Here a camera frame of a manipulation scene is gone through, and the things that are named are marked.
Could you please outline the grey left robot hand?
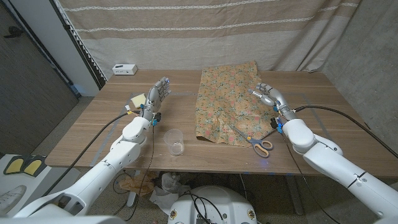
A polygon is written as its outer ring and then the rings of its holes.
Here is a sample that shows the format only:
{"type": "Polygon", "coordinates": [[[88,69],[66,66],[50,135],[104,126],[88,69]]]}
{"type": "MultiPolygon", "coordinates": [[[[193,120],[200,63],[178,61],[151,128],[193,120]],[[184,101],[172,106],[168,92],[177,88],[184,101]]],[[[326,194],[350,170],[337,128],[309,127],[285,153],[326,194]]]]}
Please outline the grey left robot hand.
{"type": "Polygon", "coordinates": [[[141,117],[148,121],[152,120],[154,114],[159,111],[163,100],[171,93],[169,83],[170,80],[167,77],[162,77],[150,88],[144,108],[140,113],[141,117]]]}

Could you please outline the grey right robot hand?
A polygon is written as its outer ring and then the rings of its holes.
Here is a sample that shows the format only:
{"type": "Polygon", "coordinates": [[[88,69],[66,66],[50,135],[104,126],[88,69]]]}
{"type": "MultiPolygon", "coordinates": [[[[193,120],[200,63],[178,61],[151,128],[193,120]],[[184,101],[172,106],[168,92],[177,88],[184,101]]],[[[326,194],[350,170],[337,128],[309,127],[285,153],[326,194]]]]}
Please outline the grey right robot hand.
{"type": "Polygon", "coordinates": [[[280,112],[286,120],[290,121],[297,119],[297,116],[290,109],[282,93],[270,85],[266,83],[258,83],[255,90],[249,89],[248,92],[257,97],[263,104],[272,107],[275,106],[278,112],[280,112]]]}

